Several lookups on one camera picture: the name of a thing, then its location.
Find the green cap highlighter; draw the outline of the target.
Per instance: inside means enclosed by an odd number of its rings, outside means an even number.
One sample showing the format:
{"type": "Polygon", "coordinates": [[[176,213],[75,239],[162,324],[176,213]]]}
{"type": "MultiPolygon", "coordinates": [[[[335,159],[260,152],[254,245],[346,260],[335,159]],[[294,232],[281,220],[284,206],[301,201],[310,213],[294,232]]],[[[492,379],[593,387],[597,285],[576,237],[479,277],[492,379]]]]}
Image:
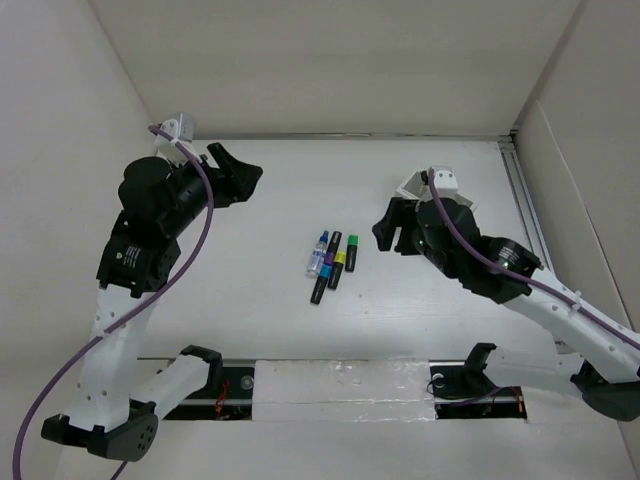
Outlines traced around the green cap highlighter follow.
{"type": "Polygon", "coordinates": [[[345,270],[349,273],[353,273],[355,271],[358,244],[359,244],[359,237],[355,234],[351,234],[347,240],[346,261],[345,261],[345,270]]]}

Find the yellow cap highlighter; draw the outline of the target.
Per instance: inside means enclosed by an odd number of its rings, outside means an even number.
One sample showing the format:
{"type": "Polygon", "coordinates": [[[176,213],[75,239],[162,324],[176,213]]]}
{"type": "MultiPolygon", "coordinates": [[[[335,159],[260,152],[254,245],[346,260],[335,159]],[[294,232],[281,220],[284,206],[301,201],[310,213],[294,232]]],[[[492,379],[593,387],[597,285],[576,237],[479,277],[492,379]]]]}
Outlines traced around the yellow cap highlighter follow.
{"type": "Polygon", "coordinates": [[[344,251],[339,251],[336,253],[333,266],[331,269],[331,274],[329,277],[327,288],[329,290],[336,290],[344,270],[344,266],[346,263],[346,253],[344,251]]]}

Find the purple cap highlighter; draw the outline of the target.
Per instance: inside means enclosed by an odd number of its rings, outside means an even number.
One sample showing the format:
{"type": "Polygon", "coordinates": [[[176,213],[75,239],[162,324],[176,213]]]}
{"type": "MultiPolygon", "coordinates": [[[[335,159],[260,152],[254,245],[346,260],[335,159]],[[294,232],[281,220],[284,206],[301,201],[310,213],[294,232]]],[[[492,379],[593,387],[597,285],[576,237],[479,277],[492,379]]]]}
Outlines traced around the purple cap highlighter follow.
{"type": "Polygon", "coordinates": [[[323,264],[331,267],[335,261],[335,256],[338,252],[339,245],[342,239],[342,233],[340,231],[334,231],[329,240],[326,253],[324,255],[323,264]]]}

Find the blue cap highlighter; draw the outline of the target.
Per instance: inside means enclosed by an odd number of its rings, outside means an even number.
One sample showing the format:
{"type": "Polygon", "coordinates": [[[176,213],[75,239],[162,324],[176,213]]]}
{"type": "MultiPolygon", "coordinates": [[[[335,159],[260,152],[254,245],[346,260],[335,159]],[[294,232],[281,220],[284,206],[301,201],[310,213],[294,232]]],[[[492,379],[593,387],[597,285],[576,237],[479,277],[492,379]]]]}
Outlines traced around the blue cap highlighter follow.
{"type": "Polygon", "coordinates": [[[322,265],[320,273],[316,277],[315,285],[311,294],[310,303],[319,305],[324,295],[325,289],[329,283],[332,267],[326,264],[322,265]]]}

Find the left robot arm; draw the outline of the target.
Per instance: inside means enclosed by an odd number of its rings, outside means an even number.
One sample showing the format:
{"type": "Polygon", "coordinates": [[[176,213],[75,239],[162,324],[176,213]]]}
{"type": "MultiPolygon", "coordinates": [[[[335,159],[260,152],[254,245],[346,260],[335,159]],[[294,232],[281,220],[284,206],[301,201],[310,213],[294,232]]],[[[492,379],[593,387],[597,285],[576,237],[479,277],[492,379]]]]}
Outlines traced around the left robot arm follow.
{"type": "Polygon", "coordinates": [[[97,272],[97,310],[90,348],[69,407],[44,420],[42,438],[108,460],[136,462],[160,421],[193,393],[222,387],[222,356],[189,345],[173,363],[138,386],[134,371],[155,303],[178,278],[178,238],[200,213],[247,201],[261,167],[234,158],[221,144],[181,165],[149,156],[130,163],[118,188],[122,210],[97,272]]]}

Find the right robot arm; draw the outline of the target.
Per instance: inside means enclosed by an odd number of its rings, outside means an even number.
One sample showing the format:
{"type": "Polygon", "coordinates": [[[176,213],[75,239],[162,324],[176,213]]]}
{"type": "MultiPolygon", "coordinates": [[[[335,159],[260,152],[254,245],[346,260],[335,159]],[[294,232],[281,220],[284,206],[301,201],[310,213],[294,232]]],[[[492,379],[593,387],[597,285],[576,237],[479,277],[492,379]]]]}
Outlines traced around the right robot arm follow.
{"type": "Polygon", "coordinates": [[[394,197],[372,233],[379,250],[425,257],[447,279],[532,320],[570,349],[529,355],[479,342],[462,365],[433,381],[436,396],[471,402],[525,386],[574,396],[613,420],[638,418],[638,334],[570,291],[522,245],[481,234],[467,206],[394,197]]]}

